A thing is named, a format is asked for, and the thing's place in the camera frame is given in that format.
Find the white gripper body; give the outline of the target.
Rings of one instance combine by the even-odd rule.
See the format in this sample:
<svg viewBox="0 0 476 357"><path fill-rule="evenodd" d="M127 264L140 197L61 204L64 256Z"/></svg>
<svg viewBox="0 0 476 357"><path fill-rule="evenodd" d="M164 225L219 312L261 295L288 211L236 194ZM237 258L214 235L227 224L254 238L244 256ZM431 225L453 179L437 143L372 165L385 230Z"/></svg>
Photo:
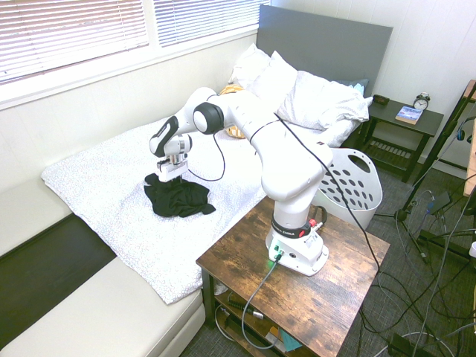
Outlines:
<svg viewBox="0 0 476 357"><path fill-rule="evenodd" d="M177 164L173 164L167 160L159 161L157 163L157 168L158 180L160 182L169 182L187 172L187 160L181 161Z"/></svg>

